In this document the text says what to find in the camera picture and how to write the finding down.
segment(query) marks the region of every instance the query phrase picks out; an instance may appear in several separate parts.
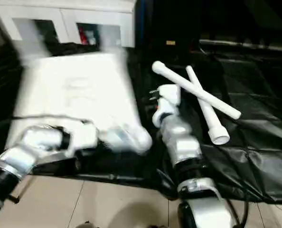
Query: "white cabinet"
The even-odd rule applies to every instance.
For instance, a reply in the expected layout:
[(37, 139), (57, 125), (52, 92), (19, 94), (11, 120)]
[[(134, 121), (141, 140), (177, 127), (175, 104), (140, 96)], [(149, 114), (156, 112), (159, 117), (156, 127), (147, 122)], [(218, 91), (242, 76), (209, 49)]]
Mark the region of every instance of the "white cabinet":
[(13, 40), (134, 47), (135, 2), (0, 0), (0, 19)]
[[(0, 19), (13, 40), (29, 41), (51, 33), (50, 37), (56, 37), (60, 43), (70, 42), (61, 11), (57, 8), (0, 5)], [(36, 32), (34, 24), (39, 30), (48, 28), (43, 31), (46, 34)]]
[(134, 46), (132, 13), (104, 12), (80, 9), (61, 9), (69, 39), (81, 44), (81, 33), (91, 32), (89, 43), (96, 42), (98, 32), (108, 46)]

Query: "white shelf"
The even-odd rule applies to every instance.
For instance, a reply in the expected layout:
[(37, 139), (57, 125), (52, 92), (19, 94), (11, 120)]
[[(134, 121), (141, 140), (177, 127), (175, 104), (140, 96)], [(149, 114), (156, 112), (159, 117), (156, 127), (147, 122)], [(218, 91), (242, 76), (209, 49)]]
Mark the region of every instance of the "white shelf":
[(0, 5), (132, 13), (136, 0), (0, 0)]

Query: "tiled floor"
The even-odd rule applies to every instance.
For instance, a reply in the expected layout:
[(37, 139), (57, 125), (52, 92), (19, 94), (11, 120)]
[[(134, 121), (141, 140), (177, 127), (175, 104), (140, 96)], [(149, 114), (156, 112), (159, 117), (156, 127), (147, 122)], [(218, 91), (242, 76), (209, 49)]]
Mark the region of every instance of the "tiled floor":
[[(27, 181), (14, 191), (17, 195)], [(100, 228), (178, 228), (179, 201), (158, 192), (120, 185), (51, 177), (34, 177), (18, 205), (6, 202), (0, 228), (75, 228), (91, 221)], [(233, 201), (240, 214), (243, 202)], [(247, 228), (282, 228), (282, 206), (250, 204)]]

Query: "floor grout line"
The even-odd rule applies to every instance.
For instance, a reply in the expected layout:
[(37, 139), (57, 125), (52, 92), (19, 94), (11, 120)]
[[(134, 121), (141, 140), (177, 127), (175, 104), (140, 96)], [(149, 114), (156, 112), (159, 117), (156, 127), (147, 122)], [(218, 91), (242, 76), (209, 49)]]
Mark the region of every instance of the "floor grout line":
[(77, 197), (77, 199), (76, 199), (75, 207), (74, 207), (74, 209), (73, 209), (73, 213), (71, 213), (70, 220), (69, 220), (69, 222), (68, 222), (67, 228), (69, 228), (69, 226), (70, 226), (70, 222), (71, 222), (71, 220), (72, 220), (72, 218), (73, 218), (73, 215), (74, 215), (74, 213), (75, 213), (75, 208), (76, 208), (76, 206), (77, 206), (77, 204), (78, 204), (78, 201), (79, 201), (79, 198), (80, 198), (82, 189), (83, 189), (83, 187), (84, 187), (84, 184), (85, 184), (85, 181), (83, 181), (83, 184), (82, 184), (81, 189), (80, 189), (80, 191), (79, 191), (79, 195), (78, 195), (78, 197)]
[(259, 214), (260, 214), (261, 222), (263, 223), (263, 228), (265, 228), (264, 221), (263, 221), (263, 217), (262, 217), (262, 215), (261, 215), (261, 211), (260, 211), (260, 208), (259, 208), (258, 203), (256, 203), (256, 205), (257, 205), (257, 208), (258, 208), (258, 210), (259, 210)]
[(168, 227), (169, 227), (169, 200), (168, 200)]

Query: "black plastic sheet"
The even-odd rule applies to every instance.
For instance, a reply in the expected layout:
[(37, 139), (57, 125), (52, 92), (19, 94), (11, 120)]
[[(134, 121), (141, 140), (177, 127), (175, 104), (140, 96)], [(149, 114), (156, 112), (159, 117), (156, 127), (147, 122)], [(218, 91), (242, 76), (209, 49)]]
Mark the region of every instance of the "black plastic sheet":
[[(74, 44), (56, 45), (53, 55), (93, 51)], [(169, 83), (151, 70), (154, 60), (188, 78), (186, 65), (192, 65), (202, 86), (242, 112), (234, 121), (217, 111), (231, 136), (229, 143), (215, 146), (197, 99), (182, 91), (180, 111), (198, 138), (214, 179), (223, 197), (267, 203), (282, 203), (282, 60), (245, 56), (191, 54), (182, 58), (157, 57), (128, 50), (128, 71), (143, 126), (153, 137), (153, 147), (140, 157), (132, 152), (112, 153), (104, 147), (79, 151), (77, 159), (36, 167), (34, 174), (112, 182), (160, 191), (175, 199), (176, 181), (159, 131), (151, 123), (155, 104), (148, 102), (149, 91)], [(11, 48), (0, 51), (0, 120), (12, 114), (22, 67)], [(8, 127), (0, 128), (0, 153)]]

